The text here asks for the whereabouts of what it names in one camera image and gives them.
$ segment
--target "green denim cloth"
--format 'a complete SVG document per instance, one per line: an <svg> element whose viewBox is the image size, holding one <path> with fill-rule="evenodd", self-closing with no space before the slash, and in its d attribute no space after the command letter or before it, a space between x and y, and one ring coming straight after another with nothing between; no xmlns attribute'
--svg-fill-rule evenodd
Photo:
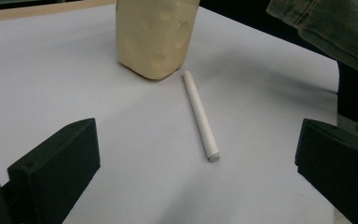
<svg viewBox="0 0 358 224"><path fill-rule="evenodd" d="M271 0L267 13L337 61L358 70L358 0Z"/></svg>

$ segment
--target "dimpled container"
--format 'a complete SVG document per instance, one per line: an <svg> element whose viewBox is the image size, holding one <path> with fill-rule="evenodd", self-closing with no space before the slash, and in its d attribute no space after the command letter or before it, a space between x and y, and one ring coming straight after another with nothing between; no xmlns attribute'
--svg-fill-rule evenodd
<svg viewBox="0 0 358 224"><path fill-rule="evenodd" d="M117 0L118 61L150 79L185 61L200 0Z"/></svg>

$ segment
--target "white cylindrical stick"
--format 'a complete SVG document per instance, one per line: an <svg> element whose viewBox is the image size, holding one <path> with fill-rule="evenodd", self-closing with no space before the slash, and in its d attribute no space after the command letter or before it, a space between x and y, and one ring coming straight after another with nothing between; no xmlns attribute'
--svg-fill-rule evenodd
<svg viewBox="0 0 358 224"><path fill-rule="evenodd" d="M183 78L185 80L188 97L190 98L190 102L199 125L206 155L208 156L209 161L218 161L220 159L219 149L217 147L216 140L214 139L211 125L206 117L205 109L202 105L196 83L194 82L193 76L188 71L185 71Z"/></svg>

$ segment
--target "chalk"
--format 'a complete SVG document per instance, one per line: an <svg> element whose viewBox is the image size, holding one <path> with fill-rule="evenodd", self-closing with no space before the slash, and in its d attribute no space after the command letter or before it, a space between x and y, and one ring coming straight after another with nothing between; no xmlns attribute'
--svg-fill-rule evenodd
<svg viewBox="0 0 358 224"><path fill-rule="evenodd" d="M185 80L188 97L190 98L191 105L193 107L194 115L200 129L202 143L204 145L206 155L209 161L220 160L219 149L212 133L211 125L206 117L205 109L202 105L199 92L197 90L196 83L190 72L185 71L183 74Z"/></svg>

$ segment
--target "white tabletop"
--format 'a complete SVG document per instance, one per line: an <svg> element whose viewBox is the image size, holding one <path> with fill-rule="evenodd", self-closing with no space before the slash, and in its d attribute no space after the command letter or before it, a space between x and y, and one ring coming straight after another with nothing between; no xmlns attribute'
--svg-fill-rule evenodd
<svg viewBox="0 0 358 224"><path fill-rule="evenodd" d="M208 162L189 70L222 159ZM296 171L304 118L335 124L336 62L199 9L183 67L150 81L117 62L115 6L0 21L0 184L71 122L96 118L102 167L65 224L333 223Z"/></svg>

